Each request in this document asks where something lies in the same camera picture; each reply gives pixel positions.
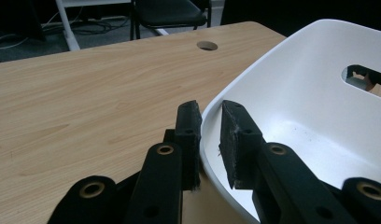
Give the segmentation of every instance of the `black office chair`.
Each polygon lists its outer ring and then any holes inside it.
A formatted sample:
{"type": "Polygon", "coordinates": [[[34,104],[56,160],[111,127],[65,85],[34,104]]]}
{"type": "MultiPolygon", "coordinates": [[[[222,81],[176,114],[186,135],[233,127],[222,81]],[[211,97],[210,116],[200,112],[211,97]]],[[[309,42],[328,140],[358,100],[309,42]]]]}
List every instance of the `black office chair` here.
{"type": "Polygon", "coordinates": [[[211,26],[211,0],[132,0],[130,39],[140,38],[140,24],[151,29],[211,26]]]}

